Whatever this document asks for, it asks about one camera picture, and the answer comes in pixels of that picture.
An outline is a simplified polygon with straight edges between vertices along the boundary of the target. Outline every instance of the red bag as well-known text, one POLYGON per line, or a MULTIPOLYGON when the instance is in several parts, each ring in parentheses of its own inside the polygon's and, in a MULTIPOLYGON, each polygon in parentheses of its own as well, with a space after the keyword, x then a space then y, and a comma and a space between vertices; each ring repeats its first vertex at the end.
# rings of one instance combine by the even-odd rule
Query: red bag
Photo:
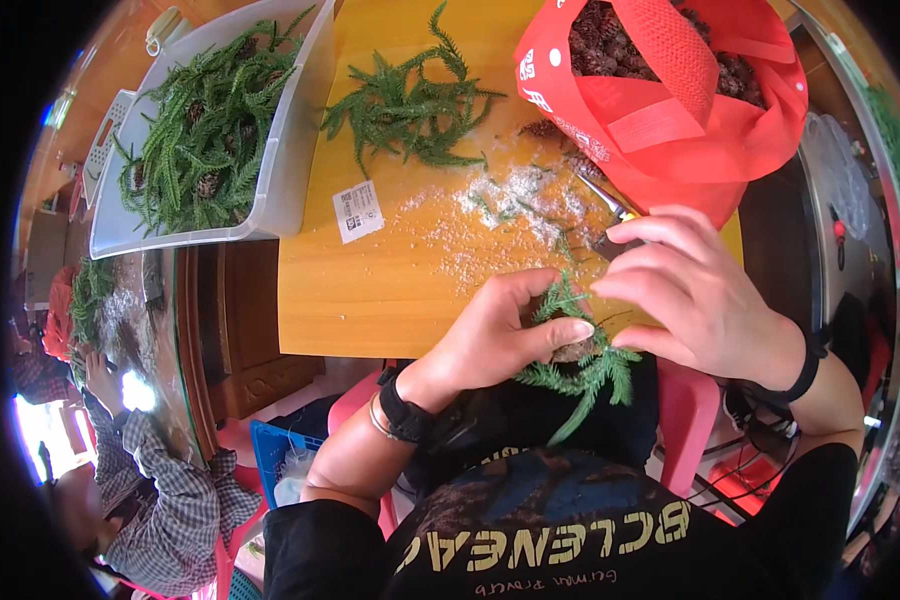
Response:
POLYGON ((640 212, 682 204, 720 228, 747 182, 773 173, 804 132, 804 67, 766 0, 687 0, 713 50, 753 66, 767 109, 716 94, 719 67, 669 0, 614 0, 630 39, 660 82, 574 77, 570 26, 587 0, 547 0, 513 55, 517 90, 573 138, 640 212))
POLYGON ((74 296, 73 282, 78 269, 64 267, 49 284, 49 310, 47 324, 43 328, 43 350, 50 356, 67 361, 70 336, 74 333, 74 320, 67 311, 74 296))

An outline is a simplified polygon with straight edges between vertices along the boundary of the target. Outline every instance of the white plastic tray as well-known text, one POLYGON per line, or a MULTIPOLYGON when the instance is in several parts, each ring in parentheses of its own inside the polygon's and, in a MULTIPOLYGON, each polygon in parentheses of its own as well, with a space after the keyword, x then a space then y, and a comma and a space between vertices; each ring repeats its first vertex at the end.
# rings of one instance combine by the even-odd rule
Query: white plastic tray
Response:
POLYGON ((296 58, 296 71, 287 79, 266 139, 263 164, 257 179, 253 207, 244 222, 232 227, 201 229, 143 237, 144 227, 134 230, 140 217, 124 210, 119 178, 125 162, 110 150, 90 232, 90 257, 104 258, 151 248, 191 246, 236 240, 291 237, 300 231, 310 179, 310 165, 317 146, 321 119, 335 72, 333 48, 333 0, 264 0, 229 12, 191 31, 168 46, 146 72, 133 104, 118 133, 124 148, 143 146, 150 125, 141 114, 156 114, 156 103, 140 93, 159 86, 175 63, 186 65, 211 44, 232 42, 262 19, 276 19, 286 27, 300 13, 316 7, 297 26, 306 33, 296 58))

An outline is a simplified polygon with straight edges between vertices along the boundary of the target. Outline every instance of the barcode label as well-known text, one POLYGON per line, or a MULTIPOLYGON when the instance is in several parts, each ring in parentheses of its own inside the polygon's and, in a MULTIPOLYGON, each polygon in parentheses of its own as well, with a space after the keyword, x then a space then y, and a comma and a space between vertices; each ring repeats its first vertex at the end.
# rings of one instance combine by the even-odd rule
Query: barcode label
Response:
POLYGON ((367 234, 382 230, 384 218, 380 214, 380 202, 373 181, 364 181, 334 195, 336 225, 339 236, 347 244, 367 234))

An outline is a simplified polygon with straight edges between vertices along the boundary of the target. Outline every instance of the scissors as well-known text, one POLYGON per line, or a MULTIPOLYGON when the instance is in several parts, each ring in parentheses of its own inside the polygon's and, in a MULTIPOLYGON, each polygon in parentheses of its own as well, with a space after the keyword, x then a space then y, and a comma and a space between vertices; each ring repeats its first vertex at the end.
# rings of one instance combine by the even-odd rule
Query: scissors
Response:
MULTIPOLYGON (((587 187, 593 190, 593 193, 599 196, 610 208, 610 213, 613 215, 614 221, 610 224, 610 227, 640 216, 636 212, 625 208, 623 204, 617 201, 617 198, 614 198, 607 190, 597 185, 593 179, 580 173, 577 173, 576 176, 579 177, 587 187)), ((592 248, 595 253, 605 258, 607 262, 610 262, 614 258, 624 254, 624 252, 642 246, 643 244, 646 244, 643 240, 631 240, 625 244, 614 244, 607 237, 607 232, 604 231, 603 234, 600 235, 600 238, 593 244, 592 248)))

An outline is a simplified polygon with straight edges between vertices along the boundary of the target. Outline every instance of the yellow tabletop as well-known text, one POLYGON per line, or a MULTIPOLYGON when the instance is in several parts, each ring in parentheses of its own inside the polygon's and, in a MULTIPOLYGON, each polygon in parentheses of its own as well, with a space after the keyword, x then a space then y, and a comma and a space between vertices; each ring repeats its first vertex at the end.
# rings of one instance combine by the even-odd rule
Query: yellow tabletop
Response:
MULTIPOLYGON (((336 78, 328 104, 357 87, 348 78, 348 65, 372 70, 373 50, 399 63, 433 45, 427 21, 438 5, 436 0, 346 0, 335 23, 336 78)), ((332 197, 364 177, 353 159, 349 124, 332 141, 320 135, 300 234, 280 241, 280 352, 420 357, 493 274, 570 268, 586 286, 606 269, 607 262, 588 249, 575 249, 571 262, 554 244, 555 231, 573 228, 569 245, 586 246, 610 222, 606 205, 574 182, 564 157, 569 144, 561 148, 555 141, 518 135, 541 118, 535 105, 516 94, 512 58, 541 5, 541 0, 450 0, 440 19, 471 77, 509 96, 495 102, 489 118, 454 149, 470 157, 484 152, 488 171, 437 169, 414 158, 406 165, 392 156, 368 158, 384 227, 344 244, 332 197), (531 180, 542 186, 532 200, 538 217, 520 216, 491 229, 484 210, 467 200, 471 187, 490 200, 499 196, 495 189, 513 192, 532 186, 531 180)), ((428 77, 436 79, 442 70, 434 65, 428 77)), ((742 262, 736 215, 722 235, 742 262)), ((603 326, 610 334, 630 323, 653 323, 623 302, 591 298, 590 305, 597 320, 609 317, 603 326)))

